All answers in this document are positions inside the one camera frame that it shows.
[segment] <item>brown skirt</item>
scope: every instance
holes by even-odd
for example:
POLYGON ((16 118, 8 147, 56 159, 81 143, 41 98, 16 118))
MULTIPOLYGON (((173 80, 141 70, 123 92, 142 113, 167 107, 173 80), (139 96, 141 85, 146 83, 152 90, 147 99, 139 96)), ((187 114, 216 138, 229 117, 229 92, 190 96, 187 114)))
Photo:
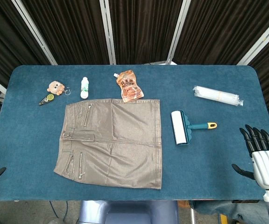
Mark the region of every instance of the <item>brown skirt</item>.
POLYGON ((160 189, 159 100, 97 99, 67 105, 54 172, 81 183, 160 189))

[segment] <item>rolled plastic bag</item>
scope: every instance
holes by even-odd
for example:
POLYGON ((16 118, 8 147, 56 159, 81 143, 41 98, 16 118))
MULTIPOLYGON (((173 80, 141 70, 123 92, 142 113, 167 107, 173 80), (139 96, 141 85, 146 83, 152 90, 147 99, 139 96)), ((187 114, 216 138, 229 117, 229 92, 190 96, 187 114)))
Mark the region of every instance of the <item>rolled plastic bag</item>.
POLYGON ((197 85, 193 88, 193 90, 195 91, 196 97, 211 99, 234 106, 243 106, 243 100, 239 100, 239 95, 235 95, 229 92, 222 92, 219 90, 213 90, 197 85))

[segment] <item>blue felt tablecloth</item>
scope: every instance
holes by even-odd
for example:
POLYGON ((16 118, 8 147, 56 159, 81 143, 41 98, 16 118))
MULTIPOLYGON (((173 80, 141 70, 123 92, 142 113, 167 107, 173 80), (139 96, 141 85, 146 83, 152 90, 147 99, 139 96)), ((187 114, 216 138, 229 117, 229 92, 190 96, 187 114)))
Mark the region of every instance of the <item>blue felt tablecloth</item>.
POLYGON ((150 200, 261 199, 255 181, 238 175, 237 163, 252 170, 239 127, 269 132, 269 115, 254 69, 226 65, 76 65, 16 68, 0 114, 0 200, 150 200), (89 79, 89 98, 121 98, 113 73, 132 69, 145 99, 160 99, 163 184, 161 190, 81 184, 53 172, 65 106, 80 100, 82 77, 89 79), (43 106, 50 82, 70 87, 43 106), (244 106, 194 96, 200 85, 238 94, 244 106), (183 109, 191 123, 217 122, 217 129, 194 130, 189 146, 176 146, 170 113, 183 109))

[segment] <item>white robotic arm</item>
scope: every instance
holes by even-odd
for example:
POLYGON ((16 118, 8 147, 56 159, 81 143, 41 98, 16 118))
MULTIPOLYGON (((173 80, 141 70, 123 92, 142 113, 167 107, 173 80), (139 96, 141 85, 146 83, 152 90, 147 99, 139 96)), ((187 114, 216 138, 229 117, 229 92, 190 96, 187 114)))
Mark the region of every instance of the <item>white robotic arm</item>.
POLYGON ((265 189, 263 199, 269 209, 269 134, 249 125, 246 125, 246 129, 249 133, 243 128, 240 128, 240 131, 246 141, 254 172, 242 170, 236 164, 232 164, 232 167, 240 175, 256 180, 258 185, 265 189))

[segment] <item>bottle label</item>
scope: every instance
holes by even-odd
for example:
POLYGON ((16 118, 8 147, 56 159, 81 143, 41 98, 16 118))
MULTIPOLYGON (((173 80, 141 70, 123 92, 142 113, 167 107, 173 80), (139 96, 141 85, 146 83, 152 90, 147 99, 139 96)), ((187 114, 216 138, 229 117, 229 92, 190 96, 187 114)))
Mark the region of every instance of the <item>bottle label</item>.
POLYGON ((85 86, 81 88, 81 91, 88 92, 88 84, 85 84, 85 86))

